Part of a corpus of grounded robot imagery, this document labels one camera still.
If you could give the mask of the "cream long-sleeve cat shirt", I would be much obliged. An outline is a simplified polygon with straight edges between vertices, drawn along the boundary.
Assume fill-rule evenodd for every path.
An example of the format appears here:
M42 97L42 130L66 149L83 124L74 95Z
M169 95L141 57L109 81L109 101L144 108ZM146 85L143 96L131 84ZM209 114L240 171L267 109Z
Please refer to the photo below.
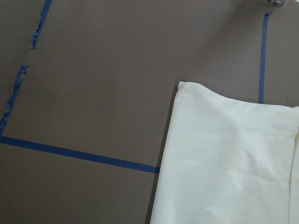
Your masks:
M152 224L296 224L299 109L180 82Z

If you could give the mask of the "grey metal bracket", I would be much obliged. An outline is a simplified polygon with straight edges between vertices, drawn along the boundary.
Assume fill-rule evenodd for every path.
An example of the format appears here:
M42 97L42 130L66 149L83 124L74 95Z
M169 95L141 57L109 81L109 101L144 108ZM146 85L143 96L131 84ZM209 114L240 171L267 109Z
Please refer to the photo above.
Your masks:
M287 2L287 0L264 0L264 1L276 6L283 6Z

